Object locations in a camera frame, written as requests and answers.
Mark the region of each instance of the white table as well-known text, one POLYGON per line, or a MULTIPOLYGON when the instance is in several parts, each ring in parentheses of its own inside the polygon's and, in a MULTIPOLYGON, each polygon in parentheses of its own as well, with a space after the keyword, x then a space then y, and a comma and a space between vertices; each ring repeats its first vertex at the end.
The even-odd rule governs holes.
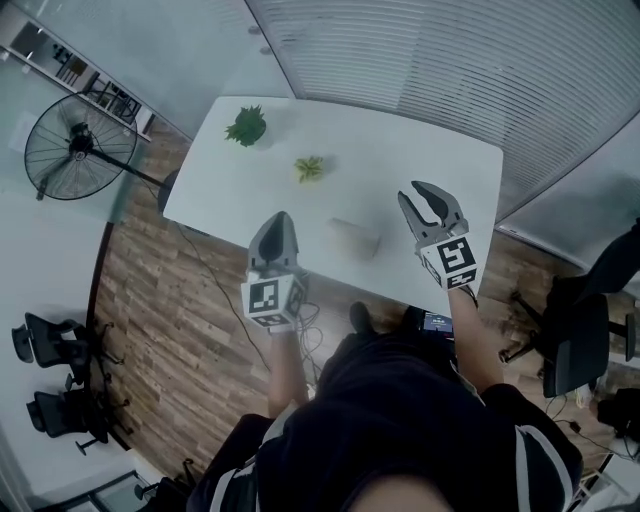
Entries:
POLYGON ((292 217, 300 254, 312 272, 430 311, 449 314, 446 293, 414 255, 415 238, 398 206, 407 193, 436 220, 411 187, 433 183, 453 194, 477 235, 478 288, 494 226, 502 151, 459 133, 403 117, 331 103, 279 98, 218 98, 189 150, 164 215, 248 247, 274 213, 292 217), (268 149, 225 140, 240 107, 262 105, 268 149), (299 184, 297 158, 325 160, 326 175, 299 184), (380 234, 376 256, 349 258, 329 242, 339 218, 380 234))

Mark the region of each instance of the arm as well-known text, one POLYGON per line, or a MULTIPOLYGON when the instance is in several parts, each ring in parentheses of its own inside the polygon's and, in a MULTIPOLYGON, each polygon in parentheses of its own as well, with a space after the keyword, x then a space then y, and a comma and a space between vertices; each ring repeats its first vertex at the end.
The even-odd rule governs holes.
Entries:
POLYGON ((269 380, 269 417, 277 418, 291 401, 298 405, 309 401, 300 342, 295 331, 271 334, 271 378, 269 380))
POLYGON ((478 393, 504 382, 498 353, 492 337, 478 315, 473 299, 465 292, 449 290, 458 370, 473 384, 478 393))

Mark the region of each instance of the window blinds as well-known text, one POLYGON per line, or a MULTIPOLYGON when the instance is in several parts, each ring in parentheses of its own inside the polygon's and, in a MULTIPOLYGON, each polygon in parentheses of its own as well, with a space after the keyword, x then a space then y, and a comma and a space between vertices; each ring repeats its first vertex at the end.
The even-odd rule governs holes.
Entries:
POLYGON ((248 3, 299 98, 394 112, 501 147, 498 218, 640 110, 631 0, 248 3))

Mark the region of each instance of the potted plant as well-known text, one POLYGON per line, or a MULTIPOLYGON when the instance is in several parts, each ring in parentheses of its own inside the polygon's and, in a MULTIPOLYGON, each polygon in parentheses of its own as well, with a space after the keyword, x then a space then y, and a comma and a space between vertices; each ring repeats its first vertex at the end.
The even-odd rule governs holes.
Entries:
POLYGON ((307 181, 318 181, 322 178, 324 169, 322 166, 322 157, 310 156, 309 158, 298 158, 295 163, 298 172, 298 182, 305 183, 307 181))
POLYGON ((244 147, 253 146, 264 135, 267 123, 261 111, 261 105, 240 109, 236 122, 227 126, 227 138, 235 140, 244 147))

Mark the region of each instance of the black office chair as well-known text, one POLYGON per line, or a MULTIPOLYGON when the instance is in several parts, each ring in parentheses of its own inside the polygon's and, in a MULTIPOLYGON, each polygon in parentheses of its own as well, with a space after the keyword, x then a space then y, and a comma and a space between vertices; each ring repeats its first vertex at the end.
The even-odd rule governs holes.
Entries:
POLYGON ((141 508, 141 511, 145 512, 175 512, 180 510, 186 510, 187 501, 191 495, 191 491, 196 486, 196 481, 189 470, 189 466, 193 464, 191 459, 185 459, 182 462, 187 482, 181 481, 181 476, 176 479, 164 477, 157 484, 150 485, 148 487, 141 487, 136 485, 134 492, 139 500, 143 500, 147 495, 154 492, 154 495, 149 498, 148 503, 141 508))
POLYGON ((27 404, 31 423, 36 430, 55 438, 65 434, 87 432, 82 412, 64 396, 36 391, 27 404))
POLYGON ((122 359, 116 359, 102 349, 102 338, 108 325, 98 335, 73 320, 54 324, 26 313, 24 325, 12 329, 11 336, 18 358, 25 363, 32 363, 35 356, 35 361, 42 368, 68 364, 73 374, 67 379, 66 388, 69 390, 73 384, 82 385, 88 379, 92 357, 98 359, 105 377, 101 364, 103 357, 114 364, 123 363, 122 359))
MULTIPOLYGON (((125 407, 128 401, 115 406, 125 407)), ((103 405, 91 395, 89 388, 67 391, 60 395, 52 395, 36 391, 34 401, 27 404, 27 410, 34 428, 55 438, 66 434, 87 433, 93 439, 84 444, 76 442, 76 447, 83 455, 86 448, 101 442, 109 442, 109 427, 111 426, 111 411, 105 410, 103 405)))
POLYGON ((626 324, 609 322, 605 293, 615 293, 640 270, 640 219, 633 228, 604 250, 591 270, 578 277, 555 278, 547 295, 547 307, 538 313, 515 292, 519 303, 538 324, 530 341, 514 353, 500 352, 503 362, 537 350, 544 358, 543 394, 563 395, 604 374, 609 361, 609 332, 626 339, 626 359, 635 354, 635 315, 626 324))

